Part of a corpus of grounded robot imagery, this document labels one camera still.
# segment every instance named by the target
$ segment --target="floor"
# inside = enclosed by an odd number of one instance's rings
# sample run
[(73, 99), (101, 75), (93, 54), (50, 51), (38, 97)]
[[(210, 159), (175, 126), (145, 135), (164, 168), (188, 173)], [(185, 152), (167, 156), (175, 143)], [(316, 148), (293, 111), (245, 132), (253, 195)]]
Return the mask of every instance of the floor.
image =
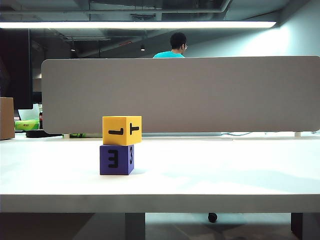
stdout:
[(297, 240), (288, 213), (149, 213), (146, 240)]
[[(147, 213), (146, 240), (297, 240), (289, 213)], [(1, 213), (1, 240), (122, 240), (123, 215)]]

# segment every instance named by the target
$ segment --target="yellow cube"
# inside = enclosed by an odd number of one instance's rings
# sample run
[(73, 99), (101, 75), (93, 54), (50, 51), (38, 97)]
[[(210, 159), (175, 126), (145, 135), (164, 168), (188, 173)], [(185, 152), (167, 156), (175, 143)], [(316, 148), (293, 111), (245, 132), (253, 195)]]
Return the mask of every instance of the yellow cube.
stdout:
[(102, 117), (103, 145), (129, 146), (142, 140), (141, 116)]

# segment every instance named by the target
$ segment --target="computer monitor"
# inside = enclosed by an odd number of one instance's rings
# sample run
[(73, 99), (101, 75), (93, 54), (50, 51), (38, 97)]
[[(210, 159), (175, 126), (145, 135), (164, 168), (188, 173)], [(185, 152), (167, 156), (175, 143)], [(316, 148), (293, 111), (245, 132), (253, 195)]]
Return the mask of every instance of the computer monitor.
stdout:
[(33, 108), (28, 29), (0, 29), (0, 96), (13, 98), (14, 109)]

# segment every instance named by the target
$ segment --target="office chair wheel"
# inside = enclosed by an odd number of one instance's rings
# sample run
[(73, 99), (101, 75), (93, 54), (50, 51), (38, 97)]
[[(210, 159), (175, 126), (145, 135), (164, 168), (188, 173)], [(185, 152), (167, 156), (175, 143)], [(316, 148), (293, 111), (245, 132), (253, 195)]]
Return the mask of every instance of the office chair wheel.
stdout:
[(217, 214), (215, 214), (214, 212), (209, 212), (208, 214), (208, 220), (210, 223), (215, 223), (218, 219)]

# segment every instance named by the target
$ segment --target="desk leg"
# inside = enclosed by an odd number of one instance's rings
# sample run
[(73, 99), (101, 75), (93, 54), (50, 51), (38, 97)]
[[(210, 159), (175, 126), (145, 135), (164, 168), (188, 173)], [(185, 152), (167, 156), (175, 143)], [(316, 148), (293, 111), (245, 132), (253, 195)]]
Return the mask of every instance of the desk leg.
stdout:
[(320, 239), (320, 213), (291, 213), (291, 231), (299, 240)]
[(146, 239), (146, 214), (125, 213), (125, 240)]

